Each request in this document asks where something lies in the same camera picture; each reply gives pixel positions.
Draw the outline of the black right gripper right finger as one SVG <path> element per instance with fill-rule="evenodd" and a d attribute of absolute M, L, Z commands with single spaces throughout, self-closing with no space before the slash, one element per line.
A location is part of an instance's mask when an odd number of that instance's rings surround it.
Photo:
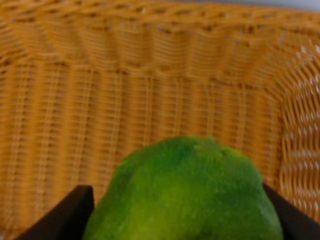
<path fill-rule="evenodd" d="M 289 203 L 266 183 L 264 191 L 272 202 L 285 240 L 320 240 L 320 225 Z"/>

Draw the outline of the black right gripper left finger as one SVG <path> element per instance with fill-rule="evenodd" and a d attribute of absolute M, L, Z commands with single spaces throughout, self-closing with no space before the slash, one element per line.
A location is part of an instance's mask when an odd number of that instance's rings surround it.
<path fill-rule="evenodd" d="M 78 185 L 17 240 L 81 240 L 94 210 L 90 185 Z"/>

